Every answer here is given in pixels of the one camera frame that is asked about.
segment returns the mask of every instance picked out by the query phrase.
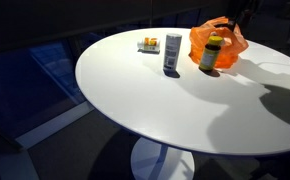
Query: orange plastic bag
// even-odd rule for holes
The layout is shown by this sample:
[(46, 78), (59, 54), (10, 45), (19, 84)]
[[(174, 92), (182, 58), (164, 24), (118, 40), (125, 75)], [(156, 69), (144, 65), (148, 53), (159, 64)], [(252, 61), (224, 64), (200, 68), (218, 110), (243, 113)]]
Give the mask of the orange plastic bag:
[(218, 36), (223, 37), (225, 40), (225, 44), (222, 46), (215, 63), (216, 68), (230, 68), (237, 61), (238, 54), (248, 48), (248, 43), (242, 36), (237, 24), (234, 32), (227, 27), (215, 27), (216, 25), (227, 23), (228, 18), (219, 17), (207, 21), (200, 27), (191, 29), (190, 40), (192, 45), (189, 56), (194, 63), (199, 64), (211, 32), (216, 32)]

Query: white round table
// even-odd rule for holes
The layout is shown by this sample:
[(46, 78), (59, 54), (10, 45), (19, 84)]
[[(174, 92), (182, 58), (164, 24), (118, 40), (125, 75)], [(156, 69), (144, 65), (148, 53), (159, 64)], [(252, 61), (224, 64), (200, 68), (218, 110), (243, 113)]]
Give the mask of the white round table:
[[(163, 72), (167, 33), (183, 36), (179, 78)], [(78, 60), (76, 79), (88, 101), (146, 138), (136, 143), (131, 157), (136, 179), (191, 179), (189, 152), (290, 151), (290, 58), (248, 41), (230, 69), (209, 76), (188, 56), (189, 33), (178, 28), (124, 32), (93, 44)], [(146, 36), (161, 39), (159, 54), (138, 52), (136, 43)]]

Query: table base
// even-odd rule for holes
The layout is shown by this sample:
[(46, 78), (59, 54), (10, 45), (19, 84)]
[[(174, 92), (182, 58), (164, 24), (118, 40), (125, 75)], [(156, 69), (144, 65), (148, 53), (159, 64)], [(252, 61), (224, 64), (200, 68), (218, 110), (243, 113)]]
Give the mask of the table base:
[(192, 153), (140, 138), (132, 151), (131, 167), (136, 180), (193, 179)]

